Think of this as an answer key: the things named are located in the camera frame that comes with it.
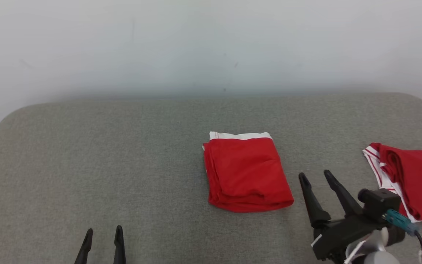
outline gray cushion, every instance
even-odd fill
[[[201,148],[209,131],[269,132],[294,204],[246,214],[209,205]],[[73,263],[89,227],[89,263],[111,263],[118,224],[129,263],[321,263],[298,173],[341,218],[323,170],[354,196],[376,189],[362,154],[371,142],[422,149],[422,100],[375,93],[26,107],[0,124],[0,263]],[[418,263],[414,238],[389,251]]]

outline red fabric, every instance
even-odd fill
[[[270,138],[213,139],[204,144],[209,203],[232,212],[264,212],[293,204]]]
[[[380,162],[386,164],[381,169],[400,185],[410,214],[422,220],[422,150],[401,150],[380,143],[371,146],[378,150]]]

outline white wall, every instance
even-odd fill
[[[0,120],[91,95],[401,91],[422,0],[0,0]]]

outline black robotic claw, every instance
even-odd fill
[[[81,249],[79,249],[79,253],[77,254],[76,261],[74,264],[86,264],[87,263],[87,254],[92,247],[92,228],[87,230],[87,234],[84,237],[84,241],[82,242]],[[117,231],[115,233],[115,256],[114,256],[114,264],[126,264],[126,256],[125,256],[125,242],[123,240],[123,229],[122,226],[117,226]]]
[[[86,264],[87,263],[87,254],[90,251],[92,246],[92,228],[87,230],[87,234],[84,237],[84,241],[82,242],[81,249],[79,249],[79,253],[77,254],[76,261],[74,264]]]
[[[310,225],[312,228],[318,228],[326,222],[330,221],[330,214],[325,212],[318,203],[317,198],[312,192],[312,185],[308,181],[307,177],[305,177],[303,172],[300,172],[299,174],[299,181],[300,186],[302,187],[302,194],[304,196]]]
[[[345,218],[358,215],[362,213],[361,206],[356,202],[356,200],[349,194],[343,185],[333,176],[333,174],[328,170],[324,170],[325,178],[327,179],[330,188],[335,191],[343,210],[345,210]]]
[[[398,210],[401,199],[385,189],[377,191],[363,189],[359,195],[360,201],[364,202],[364,208],[362,208],[329,170],[325,170],[324,174],[330,188],[335,191],[345,210],[345,219],[330,221],[330,214],[320,206],[307,177],[300,173],[300,186],[310,225],[314,229],[312,249],[317,259],[330,259],[336,264],[342,264],[346,259],[345,251],[349,244],[362,239],[376,229],[380,230],[388,226],[388,223],[382,219],[382,215],[388,209]]]

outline teal connector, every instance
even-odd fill
[[[393,209],[388,209],[384,214],[384,218],[390,224],[405,230],[410,236],[415,236],[415,232],[419,231],[419,226],[412,223],[408,217],[403,216]]]

